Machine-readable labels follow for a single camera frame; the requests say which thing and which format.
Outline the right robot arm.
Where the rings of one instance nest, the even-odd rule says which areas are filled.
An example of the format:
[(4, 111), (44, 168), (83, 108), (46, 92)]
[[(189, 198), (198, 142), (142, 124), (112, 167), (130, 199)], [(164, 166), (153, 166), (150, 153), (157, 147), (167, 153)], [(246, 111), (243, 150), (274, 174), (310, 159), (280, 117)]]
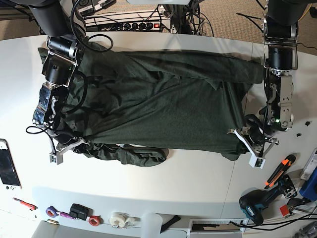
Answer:
[[(77, 134), (64, 121), (66, 115), (79, 110), (87, 96), (88, 78), (79, 71), (84, 52), (105, 53), (112, 49), (113, 40), (107, 48), (94, 48), (89, 45), (90, 37), (86, 35), (86, 25), (78, 12), (78, 0), (71, 2), (70, 9), (58, 0), (31, 0), (27, 3), (35, 19), (47, 34), (48, 54), (43, 64), (42, 75), (45, 77), (39, 92), (39, 102), (34, 111), (32, 125), (25, 129), (37, 129), (45, 133), (50, 140), (51, 156), (57, 158), (69, 150), (82, 154), (91, 145), (89, 141)], [(70, 87), (74, 77), (84, 80), (83, 95), (80, 102), (64, 112)]]

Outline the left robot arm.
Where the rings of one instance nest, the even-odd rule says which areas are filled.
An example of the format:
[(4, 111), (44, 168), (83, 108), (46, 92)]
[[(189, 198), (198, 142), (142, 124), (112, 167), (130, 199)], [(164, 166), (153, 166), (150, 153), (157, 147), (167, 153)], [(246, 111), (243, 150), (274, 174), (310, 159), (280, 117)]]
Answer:
[(264, 92), (266, 106), (262, 118), (247, 115), (248, 129), (236, 130), (239, 139), (251, 152), (253, 159), (263, 160), (277, 140), (277, 131), (287, 131), (293, 125), (293, 79), (291, 72), (298, 68), (299, 21), (310, 0), (269, 0), (263, 6)]

